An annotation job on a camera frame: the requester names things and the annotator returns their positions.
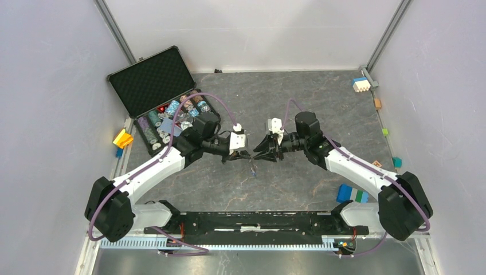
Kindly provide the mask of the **metal key organizer plate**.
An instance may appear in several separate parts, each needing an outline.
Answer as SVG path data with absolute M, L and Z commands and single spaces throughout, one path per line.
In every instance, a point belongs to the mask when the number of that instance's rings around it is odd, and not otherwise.
M 249 157 L 249 165 L 250 165 L 250 171 L 252 173 L 254 173 L 255 172 L 255 166 L 254 166 L 254 160 L 253 160 L 253 156 L 252 155 L 250 155 L 250 157 Z

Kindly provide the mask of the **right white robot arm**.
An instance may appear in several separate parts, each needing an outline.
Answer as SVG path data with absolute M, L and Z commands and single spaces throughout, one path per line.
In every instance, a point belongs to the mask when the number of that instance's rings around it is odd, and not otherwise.
M 433 209 L 418 176 L 387 171 L 352 154 L 323 133 L 313 112 L 299 112 L 295 126 L 295 132 L 285 133 L 281 119 L 268 119 L 266 136 L 254 149 L 254 159 L 277 162 L 285 153 L 301 151 L 310 163 L 350 180 L 376 199 L 369 205 L 342 203 L 331 218 L 335 232 L 375 226 L 404 241 L 416 231 L 430 230 Z

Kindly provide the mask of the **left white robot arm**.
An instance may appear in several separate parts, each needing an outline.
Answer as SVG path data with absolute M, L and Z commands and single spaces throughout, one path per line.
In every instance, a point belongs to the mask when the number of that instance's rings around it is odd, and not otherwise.
M 222 162 L 249 159 L 246 151 L 246 134 L 241 124 L 233 126 L 227 137 L 220 137 L 218 117 L 203 113 L 191 127 L 173 139 L 152 159 L 125 175 L 109 180 L 102 176 L 95 181 L 85 209 L 89 220 L 91 240 L 93 229 L 111 242 L 123 238 L 132 230 L 160 227 L 165 233 L 179 229 L 180 218 L 161 202 L 139 205 L 137 201 L 162 180 L 188 167 L 208 153 L 219 155 Z

